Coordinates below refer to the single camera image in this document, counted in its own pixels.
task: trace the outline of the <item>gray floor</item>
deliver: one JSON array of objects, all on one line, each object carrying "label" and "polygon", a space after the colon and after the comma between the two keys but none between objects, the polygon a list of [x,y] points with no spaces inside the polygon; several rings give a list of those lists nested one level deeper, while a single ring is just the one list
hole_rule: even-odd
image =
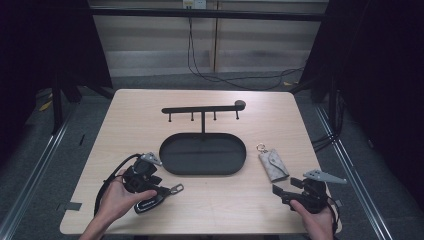
[{"label": "gray floor", "polygon": [[[270,91],[287,91],[298,81],[301,72],[282,78],[282,83]],[[225,78],[246,76],[272,76],[271,73],[222,73]],[[145,77],[114,78],[115,89],[212,89],[240,90],[264,89],[274,86],[279,79],[248,79],[226,82],[210,82],[192,74],[160,75]],[[81,103],[65,103],[65,113],[72,112],[66,132],[58,148],[52,154],[35,193],[30,198],[28,208],[22,215],[19,225],[12,231],[13,239],[76,239],[77,236],[65,236],[60,233],[59,225],[63,212],[58,211],[59,204],[71,199],[79,175],[85,165],[97,133],[105,117],[110,100],[82,89]],[[46,98],[39,94],[37,107]],[[312,103],[309,91],[295,95],[299,110],[311,140],[326,134],[317,114],[317,107],[326,108],[327,103]],[[8,166],[1,170],[0,202],[1,217],[4,220],[8,211],[24,188],[26,179],[32,173],[45,146],[51,138],[53,126],[52,109],[39,112],[36,108],[27,121],[21,142],[10,157]],[[405,188],[392,176],[384,164],[384,159],[368,145],[367,137],[362,133],[360,124],[348,113],[345,114],[342,135],[343,142],[355,169],[366,186],[370,197],[383,217],[392,239],[421,239],[424,235],[424,215]],[[332,145],[317,153],[323,171],[347,178],[345,169]],[[339,239],[379,239],[370,217],[351,184],[329,184],[332,196],[341,200],[341,221],[343,229],[337,234]],[[300,235],[282,235],[281,239],[303,239]],[[132,239],[132,236],[107,236],[105,239]]]}]

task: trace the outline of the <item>small gray bag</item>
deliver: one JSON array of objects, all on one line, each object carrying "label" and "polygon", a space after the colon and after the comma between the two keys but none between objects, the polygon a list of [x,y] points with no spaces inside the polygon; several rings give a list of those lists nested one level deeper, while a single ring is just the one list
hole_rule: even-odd
[{"label": "small gray bag", "polygon": [[263,144],[259,144],[257,149],[261,152],[259,154],[259,159],[272,183],[284,180],[290,176],[286,166],[284,166],[283,161],[275,149],[268,151]]}]

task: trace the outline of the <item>black oval tray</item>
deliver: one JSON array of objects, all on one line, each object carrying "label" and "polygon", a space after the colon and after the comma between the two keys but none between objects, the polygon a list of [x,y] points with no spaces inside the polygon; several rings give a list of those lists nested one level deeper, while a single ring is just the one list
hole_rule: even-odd
[{"label": "black oval tray", "polygon": [[163,167],[176,175],[230,175],[246,160],[246,146],[228,133],[177,133],[161,145]]}]

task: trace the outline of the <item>black curtain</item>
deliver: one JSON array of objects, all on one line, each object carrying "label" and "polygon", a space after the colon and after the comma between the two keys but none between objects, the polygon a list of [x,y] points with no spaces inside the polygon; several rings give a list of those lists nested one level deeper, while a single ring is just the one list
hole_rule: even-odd
[{"label": "black curtain", "polygon": [[52,87],[55,76],[67,86],[112,87],[93,17],[55,10],[88,7],[86,0],[0,1],[2,153],[21,133],[37,91]]}]

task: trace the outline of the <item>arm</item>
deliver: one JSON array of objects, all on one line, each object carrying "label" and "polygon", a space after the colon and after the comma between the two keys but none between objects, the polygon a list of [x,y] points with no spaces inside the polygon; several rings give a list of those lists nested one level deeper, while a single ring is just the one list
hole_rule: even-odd
[{"label": "arm", "polygon": [[[118,175],[122,175],[124,172],[125,170],[121,170]],[[154,197],[156,194],[154,190],[130,193],[124,188],[122,177],[115,178],[102,198],[99,211],[88,224],[80,240],[100,239],[107,228],[115,220],[124,216],[131,207],[140,201]]]},{"label": "arm", "polygon": [[312,240],[332,240],[332,215],[330,209],[326,207],[318,214],[311,214],[302,204],[296,200],[291,200],[290,205],[302,217],[303,226],[309,233]]}]

